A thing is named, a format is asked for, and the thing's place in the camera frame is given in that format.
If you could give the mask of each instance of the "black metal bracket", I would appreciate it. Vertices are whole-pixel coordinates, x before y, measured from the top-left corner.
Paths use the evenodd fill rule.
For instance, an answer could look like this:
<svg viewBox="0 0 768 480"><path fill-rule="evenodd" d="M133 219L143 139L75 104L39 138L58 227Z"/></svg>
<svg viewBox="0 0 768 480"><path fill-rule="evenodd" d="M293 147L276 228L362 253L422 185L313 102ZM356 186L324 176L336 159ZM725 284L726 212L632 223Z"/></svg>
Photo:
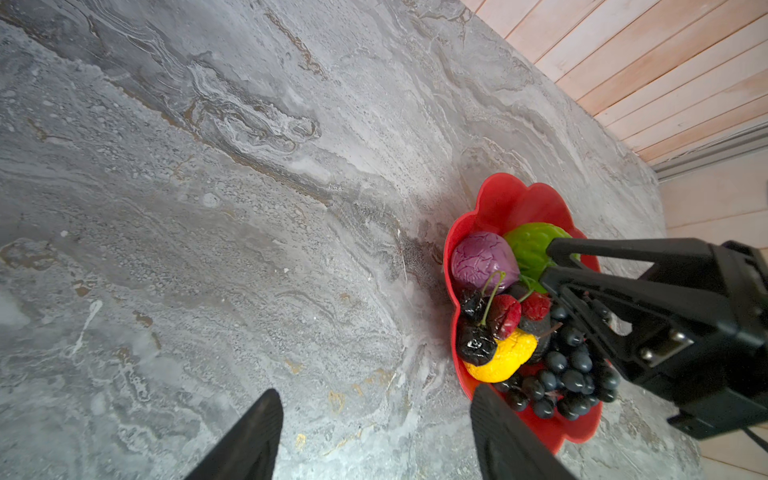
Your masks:
<svg viewBox="0 0 768 480"><path fill-rule="evenodd" d="M575 254L653 262L637 279L589 270ZM768 268L736 242L555 239L539 282L632 383L674 402L669 419L703 439L768 420ZM632 325L620 336L590 307Z"/></svg>

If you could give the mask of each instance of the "purple cabbage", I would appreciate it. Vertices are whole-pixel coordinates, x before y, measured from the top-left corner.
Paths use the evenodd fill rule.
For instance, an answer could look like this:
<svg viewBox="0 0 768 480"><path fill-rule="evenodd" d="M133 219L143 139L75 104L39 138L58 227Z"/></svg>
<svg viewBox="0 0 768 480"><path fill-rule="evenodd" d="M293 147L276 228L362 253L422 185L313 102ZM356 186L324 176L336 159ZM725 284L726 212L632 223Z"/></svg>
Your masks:
<svg viewBox="0 0 768 480"><path fill-rule="evenodd" d="M512 248L504 238L491 232L475 232L466 237L453 250L451 274L467 288L480 290L494 272L506 272L498 291L512 285L520 277L520 269ZM493 291L500 275L490 281L485 295Z"/></svg>

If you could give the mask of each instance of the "yellow lemon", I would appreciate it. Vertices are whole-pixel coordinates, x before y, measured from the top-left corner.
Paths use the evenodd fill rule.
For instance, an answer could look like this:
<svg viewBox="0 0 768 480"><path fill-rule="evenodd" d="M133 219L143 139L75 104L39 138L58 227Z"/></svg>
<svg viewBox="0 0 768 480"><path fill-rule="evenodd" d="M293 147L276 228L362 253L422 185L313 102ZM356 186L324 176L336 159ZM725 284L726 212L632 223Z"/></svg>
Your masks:
<svg viewBox="0 0 768 480"><path fill-rule="evenodd" d="M537 344L538 340L535 336L515 329L506 340L501 342L496 340L496 353L490 362L483 366L474 366L464 362L464 366L467 367L469 375L481 382L503 382L517 372L520 365L531 358Z"/></svg>

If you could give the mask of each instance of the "red raspberry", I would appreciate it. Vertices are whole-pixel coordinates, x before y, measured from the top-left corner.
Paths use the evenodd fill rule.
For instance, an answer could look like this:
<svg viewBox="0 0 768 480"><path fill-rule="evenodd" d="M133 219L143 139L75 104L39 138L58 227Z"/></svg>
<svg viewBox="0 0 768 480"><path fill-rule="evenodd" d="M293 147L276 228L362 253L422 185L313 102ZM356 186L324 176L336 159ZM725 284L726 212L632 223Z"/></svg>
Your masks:
<svg viewBox="0 0 768 480"><path fill-rule="evenodd" d="M541 321L549 313L551 305L552 300L548 296L533 292L527 299L523 300L523 315L535 322Z"/></svg>

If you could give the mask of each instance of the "fruit bowl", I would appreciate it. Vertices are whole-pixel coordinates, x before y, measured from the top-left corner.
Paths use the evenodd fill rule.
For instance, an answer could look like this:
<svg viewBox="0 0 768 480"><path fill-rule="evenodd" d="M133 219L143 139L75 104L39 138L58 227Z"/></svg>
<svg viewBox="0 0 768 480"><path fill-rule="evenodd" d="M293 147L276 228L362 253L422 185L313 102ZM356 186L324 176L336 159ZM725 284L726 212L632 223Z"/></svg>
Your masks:
<svg viewBox="0 0 768 480"><path fill-rule="evenodd" d="M578 228L574 227L568 206L554 188L546 184L533 184L526 187L513 175L493 174L485 179L480 187L475 209L454 222L445 239L443 253L445 285L454 306L451 320L453 365L456 368L458 382L470 400L480 382L469 375L456 353L456 326L461 312L456 293L460 291L460 287L454 284L451 278L449 268L451 254L458 243L470 233L482 230L503 236L523 223L530 222L552 223L568 232L573 238L586 238ZM592 270L600 271L596 257L582 255L581 262ZM523 365L520 371L524 374L532 374L540 368L539 365ZM601 402L588 414L573 422L566 420L559 412L556 412L551 419L540 419L530 408L518 413L518 416L554 454L560 450L566 439L573 443L584 443L591 439L598 430L602 412Z"/></svg>

